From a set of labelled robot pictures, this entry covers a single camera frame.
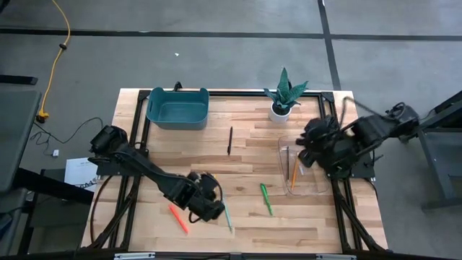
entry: plastic bin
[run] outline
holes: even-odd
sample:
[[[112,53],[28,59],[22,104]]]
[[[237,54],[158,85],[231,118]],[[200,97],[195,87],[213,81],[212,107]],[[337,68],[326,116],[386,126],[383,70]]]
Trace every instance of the plastic bin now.
[[[167,92],[161,87],[151,91],[147,118],[161,129],[202,130],[207,125],[209,92]]]

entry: small white object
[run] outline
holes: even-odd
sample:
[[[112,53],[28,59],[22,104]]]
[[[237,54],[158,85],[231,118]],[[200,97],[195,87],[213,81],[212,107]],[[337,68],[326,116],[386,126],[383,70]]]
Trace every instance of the small white object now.
[[[64,182],[72,185],[82,185],[95,179],[98,167],[88,158],[69,159],[66,161],[66,172],[64,173]],[[96,185],[85,188],[88,191],[95,192]]]
[[[273,104],[271,104],[270,110],[269,110],[269,119],[271,119],[274,123],[284,123],[289,119],[290,112],[292,112],[292,109],[290,108],[289,112],[287,115],[280,116],[276,114],[273,110]]]

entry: concrete floor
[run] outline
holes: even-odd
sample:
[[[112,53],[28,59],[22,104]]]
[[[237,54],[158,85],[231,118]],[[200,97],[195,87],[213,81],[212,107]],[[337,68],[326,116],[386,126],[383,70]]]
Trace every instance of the concrete floor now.
[[[73,29],[178,32],[322,33],[316,0],[59,0]],[[457,0],[325,0],[331,33],[368,35],[462,35]],[[50,0],[12,0],[0,27],[64,28]],[[45,91],[63,36],[0,35],[0,72],[39,78]],[[341,88],[384,111],[399,101],[421,115],[461,90],[461,42],[334,40]],[[110,123],[122,87],[276,87],[282,66],[294,82],[332,90],[324,40],[270,38],[72,37],[58,63],[44,125],[58,137],[99,116]],[[91,123],[68,144],[51,144],[61,156],[27,145],[22,167],[63,168],[67,158],[90,155]],[[423,213],[420,205],[439,196],[418,142],[387,141],[375,166],[380,211],[391,250],[462,258],[462,208]],[[71,230],[62,248],[74,249],[82,227],[51,230],[53,247]]]

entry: cable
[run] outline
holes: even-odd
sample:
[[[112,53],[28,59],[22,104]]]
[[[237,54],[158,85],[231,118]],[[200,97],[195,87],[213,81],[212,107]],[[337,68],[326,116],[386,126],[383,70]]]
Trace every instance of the cable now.
[[[33,134],[29,140],[36,140],[35,141],[35,144],[36,145],[42,145],[42,144],[46,144],[46,147],[45,149],[43,150],[43,154],[44,155],[51,155],[51,154],[46,154],[46,151],[48,150],[48,146],[50,145],[50,138],[53,138],[55,139],[57,142],[61,143],[61,144],[65,144],[69,141],[71,141],[72,138],[74,138],[74,136],[77,134],[77,132],[87,123],[89,123],[90,121],[94,121],[94,120],[98,120],[100,122],[100,125],[101,125],[101,129],[103,129],[103,120],[99,117],[94,117],[94,118],[90,118],[90,119],[87,119],[85,122],[83,122],[82,124],[80,124],[80,126],[76,129],[76,131],[71,135],[71,137],[69,137],[68,139],[66,139],[65,141],[61,141],[58,137],[52,135],[52,133],[50,133],[49,131],[46,131],[42,126],[40,126],[38,123],[35,123],[34,124],[41,130],[35,134]],[[40,141],[40,138],[42,137],[42,134],[47,134],[48,137],[46,137],[45,141]]]
[[[372,151],[372,162],[370,163],[370,166],[375,166],[375,149]]]
[[[375,112],[374,110],[368,108],[366,105],[363,105],[362,103],[354,100],[352,97],[344,97],[344,99],[342,100],[342,108],[341,108],[341,115],[340,115],[340,124],[339,124],[340,128],[341,128],[341,125],[344,122],[345,113],[347,111],[347,101],[352,101],[355,105],[358,105],[359,107],[366,110],[367,112],[372,113],[372,114],[374,114],[376,116],[380,116],[381,118],[384,118],[384,119],[390,120],[390,121],[396,121],[398,118],[402,117],[402,115],[404,114],[404,111],[406,110],[406,104],[404,102],[400,102],[400,103],[396,104],[395,106],[393,106],[393,108],[397,108],[400,105],[403,106],[404,108],[401,109],[401,112],[400,112],[399,115],[397,115],[396,117],[391,118],[389,116],[380,115],[379,113]]]
[[[92,241],[92,243],[95,242],[95,230],[93,228],[93,217],[95,217],[96,204],[98,203],[98,199],[100,199],[101,191],[103,191],[104,187],[106,187],[106,185],[108,184],[109,180],[112,177],[113,176],[111,175],[107,179],[104,180],[103,184],[101,184],[101,188],[96,193],[95,202],[93,202],[92,213],[90,214],[90,240]]]
[[[428,111],[428,114],[427,114],[424,118],[421,118],[420,121],[422,121],[422,120],[426,119],[427,117],[429,117],[430,114],[433,112],[433,110],[434,110],[434,109]]]
[[[364,178],[364,180],[367,181],[372,186],[372,188],[374,189],[374,192],[375,192],[375,197],[378,198],[377,188],[375,187],[374,183],[372,183],[372,181],[370,181],[369,178]]]
[[[35,119],[39,123],[42,123],[42,124],[45,123],[45,120],[50,116],[48,113],[44,111],[44,107],[45,107],[46,98],[48,96],[48,92],[50,91],[50,88],[51,88],[51,82],[53,81],[53,75],[55,73],[56,63],[61,57],[61,54],[63,54],[63,52],[67,49],[67,43],[69,42],[69,38],[71,37],[71,26],[69,25],[69,21],[67,20],[66,14],[64,14],[64,11],[59,7],[59,5],[55,2],[55,0],[51,0],[51,1],[53,2],[53,4],[55,4],[56,8],[58,8],[58,10],[60,11],[60,13],[62,14],[64,18],[64,21],[66,22],[67,37],[64,43],[59,44],[59,52],[58,52],[58,55],[56,55],[55,61],[53,62],[53,66],[51,67],[50,79],[48,80],[48,86],[43,96],[42,106],[40,107],[40,110],[38,111],[38,115],[35,117]]]

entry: clear plastic container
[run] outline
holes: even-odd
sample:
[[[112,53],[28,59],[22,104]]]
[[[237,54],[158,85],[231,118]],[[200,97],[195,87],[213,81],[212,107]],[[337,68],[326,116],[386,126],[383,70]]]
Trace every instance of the clear plastic container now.
[[[295,144],[298,136],[283,136],[279,138],[279,169],[282,172],[284,191],[287,195],[306,196],[323,194],[330,190],[331,184],[322,168],[315,162],[306,168],[298,160],[298,152],[303,147]]]

